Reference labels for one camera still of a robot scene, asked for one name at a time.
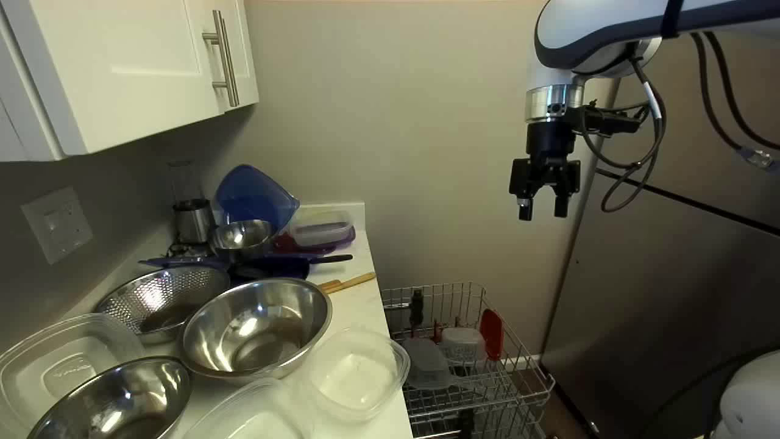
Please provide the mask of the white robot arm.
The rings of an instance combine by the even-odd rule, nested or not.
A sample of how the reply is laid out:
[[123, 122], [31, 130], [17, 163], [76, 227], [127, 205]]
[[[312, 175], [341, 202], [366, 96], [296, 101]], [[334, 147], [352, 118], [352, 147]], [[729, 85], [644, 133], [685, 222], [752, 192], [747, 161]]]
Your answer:
[[[568, 216], [568, 200], [580, 190], [580, 163], [571, 161], [575, 138], [582, 138], [602, 163], [622, 168], [623, 179], [652, 168], [668, 118], [644, 64], [666, 39], [770, 25], [777, 17], [777, 0], [545, 0], [530, 33], [526, 155], [508, 174], [518, 217], [533, 217], [540, 189], [556, 196], [554, 216]], [[633, 74], [646, 92], [635, 118], [582, 102], [589, 78], [625, 74]], [[596, 151], [594, 138], [635, 133], [646, 116], [652, 118], [652, 145], [641, 159], [619, 163]]]

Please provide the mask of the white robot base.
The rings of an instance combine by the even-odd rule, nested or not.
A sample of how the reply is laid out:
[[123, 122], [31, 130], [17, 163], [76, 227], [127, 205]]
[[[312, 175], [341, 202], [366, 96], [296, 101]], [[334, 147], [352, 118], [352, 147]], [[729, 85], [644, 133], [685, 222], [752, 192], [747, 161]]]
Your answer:
[[733, 373], [718, 401], [714, 439], [780, 439], [780, 351]]

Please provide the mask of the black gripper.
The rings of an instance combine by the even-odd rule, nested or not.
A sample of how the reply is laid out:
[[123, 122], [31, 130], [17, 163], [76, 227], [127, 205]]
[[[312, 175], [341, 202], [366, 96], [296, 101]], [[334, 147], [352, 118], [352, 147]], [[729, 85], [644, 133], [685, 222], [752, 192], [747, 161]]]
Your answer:
[[568, 197], [580, 190], [580, 163], [571, 161], [575, 133], [566, 122], [526, 128], [526, 157], [512, 163], [508, 190], [516, 196], [518, 219], [533, 216], [533, 197], [544, 185], [556, 190], [556, 217], [568, 217]]

